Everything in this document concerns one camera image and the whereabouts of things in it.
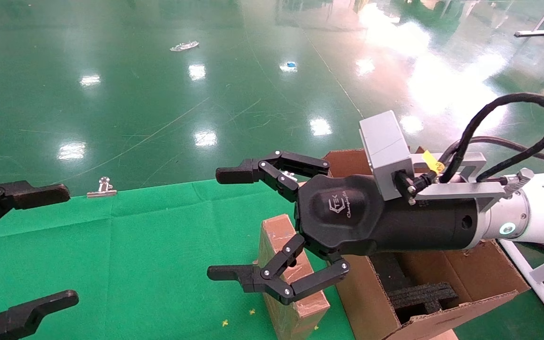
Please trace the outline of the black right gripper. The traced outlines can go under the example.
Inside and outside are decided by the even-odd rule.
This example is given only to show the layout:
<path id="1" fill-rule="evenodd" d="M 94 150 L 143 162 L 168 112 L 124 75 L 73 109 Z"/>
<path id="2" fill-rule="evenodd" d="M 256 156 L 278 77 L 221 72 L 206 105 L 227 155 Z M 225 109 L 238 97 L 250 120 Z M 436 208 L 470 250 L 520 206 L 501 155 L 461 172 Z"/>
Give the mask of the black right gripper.
<path id="1" fill-rule="evenodd" d="M 322 159 L 285 151 L 217 168 L 215 179 L 220 184 L 261 181 L 288 202 L 296 202 L 300 234 L 264 268 L 211 265 L 208 278 L 237 281 L 245 293 L 266 293 L 287 306 L 345 279 L 350 265 L 341 254 L 460 250 L 474 240 L 478 209 L 473 198 L 423 200 L 414 205 L 404 198 L 386 201 L 372 176 L 334 178 L 327 176 L 329 172 L 330 164 Z M 312 179 L 299 188 L 290 173 Z M 324 255 L 330 265 L 287 283 L 281 275 L 296 264 L 305 246 Z"/>

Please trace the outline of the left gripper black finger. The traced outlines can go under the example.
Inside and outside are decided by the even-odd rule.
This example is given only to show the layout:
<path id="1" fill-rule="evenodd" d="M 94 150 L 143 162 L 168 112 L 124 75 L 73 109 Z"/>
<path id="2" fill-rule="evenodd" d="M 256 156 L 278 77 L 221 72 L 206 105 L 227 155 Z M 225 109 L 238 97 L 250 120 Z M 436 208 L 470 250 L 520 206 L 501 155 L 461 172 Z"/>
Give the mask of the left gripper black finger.
<path id="1" fill-rule="evenodd" d="M 0 219 L 13 209 L 28 210 L 69 200 L 69 189 L 63 184 L 33 187 L 24 180 L 0 183 Z"/>
<path id="2" fill-rule="evenodd" d="M 47 315 L 74 307 L 79 302 L 75 290 L 65 290 L 0 312 L 0 340 L 20 340 L 35 334 Z"/>

